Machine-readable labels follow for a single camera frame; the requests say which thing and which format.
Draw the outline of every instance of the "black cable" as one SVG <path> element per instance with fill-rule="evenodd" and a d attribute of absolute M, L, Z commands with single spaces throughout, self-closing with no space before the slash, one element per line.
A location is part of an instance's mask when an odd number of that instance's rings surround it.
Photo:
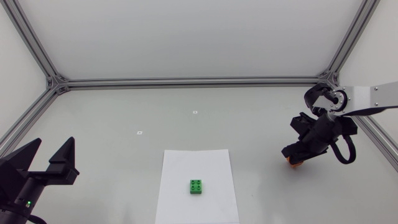
<path fill-rule="evenodd" d="M 355 161 L 356 159 L 356 151 L 355 151 L 355 145 L 353 143 L 353 140 L 351 140 L 351 137 L 349 135 L 343 135 L 344 140 L 347 142 L 348 145 L 348 150 L 349 150 L 349 158 L 348 160 L 341 155 L 340 150 L 338 149 L 337 145 L 335 142 L 332 142 L 330 144 L 331 148 L 333 149 L 333 152 L 335 153 L 337 159 L 342 163 L 342 164 L 350 164 Z"/>
<path fill-rule="evenodd" d="M 332 95 L 332 94 L 330 93 L 330 91 L 328 91 L 326 88 L 324 88 L 324 89 L 322 90 L 322 95 L 323 95 L 326 99 L 332 101 L 334 104 L 337 104 L 337 103 L 338 103 L 338 98 L 335 97 L 334 95 Z"/>
<path fill-rule="evenodd" d="M 35 224 L 47 224 L 43 219 L 35 215 L 29 215 L 28 220 Z"/>

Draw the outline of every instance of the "robotic arm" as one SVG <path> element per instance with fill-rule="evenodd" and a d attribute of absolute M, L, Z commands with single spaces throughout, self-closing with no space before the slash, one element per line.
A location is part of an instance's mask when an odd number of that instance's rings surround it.
<path fill-rule="evenodd" d="M 341 163 L 354 162 L 356 150 L 350 136 L 357 134 L 358 127 L 349 116 L 368 116 L 388 108 L 398 108 L 398 98 L 391 95 L 395 88 L 398 88 L 398 82 L 370 87 L 339 86 L 334 89 L 325 83 L 315 85 L 305 93 L 304 100 L 318 119 L 303 112 L 294 117 L 290 125 L 300 136 L 296 143 L 283 148 L 282 154 L 295 167 L 326 153 L 328 146 L 331 146 Z M 348 159 L 341 155 L 336 145 L 340 135 L 348 145 Z"/>

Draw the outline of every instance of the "white paper sheet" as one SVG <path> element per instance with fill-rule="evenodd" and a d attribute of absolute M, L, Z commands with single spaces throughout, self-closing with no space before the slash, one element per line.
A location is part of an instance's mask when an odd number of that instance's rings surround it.
<path fill-rule="evenodd" d="M 190 194 L 192 179 L 201 194 Z M 156 224 L 192 223 L 239 223 L 227 149 L 164 152 Z"/>

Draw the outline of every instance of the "green lego brick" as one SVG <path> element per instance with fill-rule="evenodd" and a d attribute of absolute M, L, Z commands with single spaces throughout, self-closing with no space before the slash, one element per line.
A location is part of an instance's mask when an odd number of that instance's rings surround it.
<path fill-rule="evenodd" d="M 201 194 L 201 180 L 191 180 L 191 194 Z"/>

